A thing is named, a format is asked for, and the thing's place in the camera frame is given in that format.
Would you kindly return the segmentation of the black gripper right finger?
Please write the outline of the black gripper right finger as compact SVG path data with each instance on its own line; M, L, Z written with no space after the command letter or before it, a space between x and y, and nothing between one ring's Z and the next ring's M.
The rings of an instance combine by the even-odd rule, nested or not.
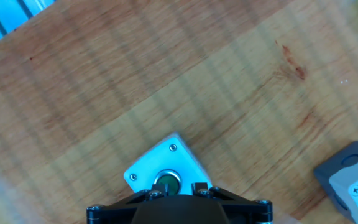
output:
M229 223L272 224L273 205L269 200L248 200L224 188L212 186L206 182L196 182L191 185L192 196L205 198L207 205L218 208L219 218L225 218Z

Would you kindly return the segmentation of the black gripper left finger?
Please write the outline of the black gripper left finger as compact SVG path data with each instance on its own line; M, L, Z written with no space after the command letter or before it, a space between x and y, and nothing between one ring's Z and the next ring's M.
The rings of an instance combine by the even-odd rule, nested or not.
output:
M167 196L167 184L153 184L112 205L95 204L86 208L87 224L131 223L137 209L152 200Z

